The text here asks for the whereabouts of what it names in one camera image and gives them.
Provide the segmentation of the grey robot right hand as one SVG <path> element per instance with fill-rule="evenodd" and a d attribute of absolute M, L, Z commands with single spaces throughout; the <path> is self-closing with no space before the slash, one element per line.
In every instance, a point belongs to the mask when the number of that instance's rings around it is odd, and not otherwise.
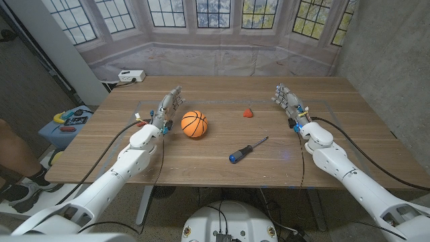
<path fill-rule="evenodd" d="M 288 118 L 294 120 L 299 126 L 312 121 L 306 113 L 303 102 L 283 83 L 276 86 L 275 95 L 271 100 L 284 109 Z"/>

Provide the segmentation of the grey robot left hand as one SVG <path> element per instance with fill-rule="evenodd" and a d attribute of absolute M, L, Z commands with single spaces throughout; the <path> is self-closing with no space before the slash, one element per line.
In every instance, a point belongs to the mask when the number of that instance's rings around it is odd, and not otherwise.
<path fill-rule="evenodd" d="M 162 130 L 165 124 L 173 119 L 176 110 L 184 102 L 181 97 L 181 89 L 182 86 L 178 85 L 161 100 L 155 111 L 152 125 Z"/>

